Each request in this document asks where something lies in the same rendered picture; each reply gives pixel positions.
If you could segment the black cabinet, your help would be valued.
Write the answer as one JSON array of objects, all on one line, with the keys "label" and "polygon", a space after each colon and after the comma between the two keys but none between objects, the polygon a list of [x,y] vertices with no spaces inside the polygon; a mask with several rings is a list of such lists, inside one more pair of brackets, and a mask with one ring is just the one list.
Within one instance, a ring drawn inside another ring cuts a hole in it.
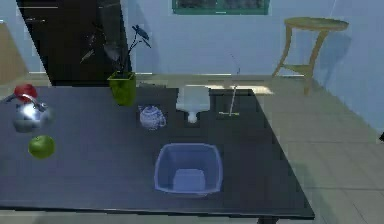
[{"label": "black cabinet", "polygon": [[15,0],[54,86],[105,87],[130,70],[121,0]]}]

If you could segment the dark grey table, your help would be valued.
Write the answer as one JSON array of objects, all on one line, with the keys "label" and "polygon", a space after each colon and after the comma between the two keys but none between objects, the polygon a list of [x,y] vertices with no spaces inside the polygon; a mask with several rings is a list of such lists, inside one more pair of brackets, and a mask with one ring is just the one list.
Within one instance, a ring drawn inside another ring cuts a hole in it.
[{"label": "dark grey table", "polygon": [[[0,209],[116,210],[123,213],[253,217],[315,217],[285,154],[250,90],[213,89],[211,108],[189,124],[176,110],[177,90],[140,88],[136,104],[121,107],[108,88],[38,90],[54,121],[40,129],[52,137],[55,153],[36,159],[28,152],[30,133],[12,125],[13,103],[0,101]],[[138,107],[155,105],[167,124],[144,129]],[[169,143],[215,145],[222,158],[221,191],[206,196],[173,195],[154,188],[161,148]]]}]

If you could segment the silver kettle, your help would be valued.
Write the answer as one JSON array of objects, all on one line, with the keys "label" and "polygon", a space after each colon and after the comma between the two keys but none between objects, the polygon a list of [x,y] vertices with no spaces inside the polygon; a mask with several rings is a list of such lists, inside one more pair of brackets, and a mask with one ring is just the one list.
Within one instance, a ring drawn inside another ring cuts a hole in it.
[{"label": "silver kettle", "polygon": [[10,103],[19,97],[27,98],[28,102],[24,104],[16,104],[16,111],[12,120],[16,132],[31,133],[53,122],[54,112],[52,108],[44,102],[39,102],[31,95],[12,94],[7,96],[3,102]]}]

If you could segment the blue plastic basin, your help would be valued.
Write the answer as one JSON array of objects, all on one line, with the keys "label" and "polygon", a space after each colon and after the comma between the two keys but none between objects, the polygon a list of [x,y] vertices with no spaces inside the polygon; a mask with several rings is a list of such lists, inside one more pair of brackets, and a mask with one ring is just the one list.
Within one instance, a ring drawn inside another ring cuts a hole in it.
[{"label": "blue plastic basin", "polygon": [[206,196],[221,191],[223,163],[215,145],[169,143],[156,159],[154,188],[173,195]]}]

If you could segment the green framed window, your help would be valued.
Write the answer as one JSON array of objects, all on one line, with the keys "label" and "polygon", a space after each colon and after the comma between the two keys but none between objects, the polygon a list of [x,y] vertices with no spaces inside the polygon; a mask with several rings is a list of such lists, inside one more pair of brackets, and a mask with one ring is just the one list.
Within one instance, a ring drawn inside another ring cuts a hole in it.
[{"label": "green framed window", "polygon": [[271,0],[171,0],[177,15],[268,15]]}]

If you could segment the red tomato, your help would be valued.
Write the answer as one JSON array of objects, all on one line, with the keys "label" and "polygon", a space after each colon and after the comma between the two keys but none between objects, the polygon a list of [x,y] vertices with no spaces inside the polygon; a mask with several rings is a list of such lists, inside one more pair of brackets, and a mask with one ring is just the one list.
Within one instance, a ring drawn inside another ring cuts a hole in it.
[{"label": "red tomato", "polygon": [[22,97],[22,94],[27,94],[29,96],[32,96],[33,98],[36,98],[38,96],[35,87],[29,83],[17,85],[14,89],[14,94],[17,95],[18,99],[23,103],[29,102],[29,99],[26,97]]}]

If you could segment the tan round side table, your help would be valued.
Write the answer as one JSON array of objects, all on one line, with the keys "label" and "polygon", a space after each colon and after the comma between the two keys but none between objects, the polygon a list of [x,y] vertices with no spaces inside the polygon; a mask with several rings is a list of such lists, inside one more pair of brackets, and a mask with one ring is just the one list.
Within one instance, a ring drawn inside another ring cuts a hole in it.
[{"label": "tan round side table", "polygon": [[[280,60],[272,73],[276,77],[279,71],[284,68],[297,72],[304,77],[305,84],[303,93],[310,94],[314,67],[319,55],[320,49],[330,32],[344,31],[349,27],[349,23],[343,20],[320,17],[291,17],[284,20],[285,25],[285,45]],[[315,31],[318,33],[316,42],[312,48],[311,55],[307,64],[286,64],[285,60],[289,54],[292,42],[293,30]]]}]

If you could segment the house plant in green pot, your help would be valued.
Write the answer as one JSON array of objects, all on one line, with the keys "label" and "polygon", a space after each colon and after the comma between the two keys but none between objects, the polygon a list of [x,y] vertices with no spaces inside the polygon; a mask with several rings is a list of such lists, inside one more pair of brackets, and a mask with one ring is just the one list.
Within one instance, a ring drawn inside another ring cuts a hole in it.
[{"label": "house plant in green pot", "polygon": [[96,34],[101,34],[104,38],[103,50],[114,65],[114,72],[107,78],[112,96],[119,106],[132,106],[136,98],[136,73],[128,70],[127,63],[130,59],[131,51],[139,43],[144,43],[147,47],[151,47],[149,35],[139,25],[133,26],[132,29],[135,32],[134,39],[129,45],[127,52],[123,53],[120,46],[107,40],[101,25],[96,23],[92,23],[92,25],[96,31],[90,36],[88,41],[89,51],[82,56],[80,62],[83,63],[95,54],[94,42]]}]

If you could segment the blue white teapot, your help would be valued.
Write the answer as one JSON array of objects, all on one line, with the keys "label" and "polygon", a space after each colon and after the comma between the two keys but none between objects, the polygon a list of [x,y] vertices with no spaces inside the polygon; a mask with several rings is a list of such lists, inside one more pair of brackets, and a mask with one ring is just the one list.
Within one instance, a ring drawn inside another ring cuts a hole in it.
[{"label": "blue white teapot", "polygon": [[167,122],[162,111],[153,105],[139,106],[139,120],[141,125],[148,130],[164,127]]}]

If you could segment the green apple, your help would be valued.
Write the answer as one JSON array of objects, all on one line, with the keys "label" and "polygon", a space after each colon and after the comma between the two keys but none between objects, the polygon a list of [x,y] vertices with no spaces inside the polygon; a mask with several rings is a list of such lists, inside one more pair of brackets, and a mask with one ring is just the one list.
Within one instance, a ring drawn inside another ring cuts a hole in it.
[{"label": "green apple", "polygon": [[38,159],[50,157],[55,152],[55,149],[55,141],[48,135],[33,137],[28,143],[28,152]]}]

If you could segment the thin pale floor lamp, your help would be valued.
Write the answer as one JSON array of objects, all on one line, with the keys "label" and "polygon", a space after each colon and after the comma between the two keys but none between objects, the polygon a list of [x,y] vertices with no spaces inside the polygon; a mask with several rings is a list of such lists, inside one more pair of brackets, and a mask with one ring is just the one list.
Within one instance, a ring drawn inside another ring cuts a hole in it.
[{"label": "thin pale floor lamp", "polygon": [[[241,67],[236,59],[236,57],[230,53],[230,56],[232,58],[232,61],[236,67],[236,73],[235,75],[239,75],[239,73],[241,72]],[[232,91],[232,97],[231,97],[231,103],[230,103],[230,107],[229,107],[229,111],[228,112],[223,112],[223,111],[219,111],[219,115],[222,115],[222,116],[228,116],[228,117],[234,117],[234,116],[239,116],[240,113],[238,112],[235,112],[233,110],[234,108],[234,102],[235,102],[235,97],[236,97],[236,92],[237,92],[237,84],[234,85],[233,87],[233,91]]]}]

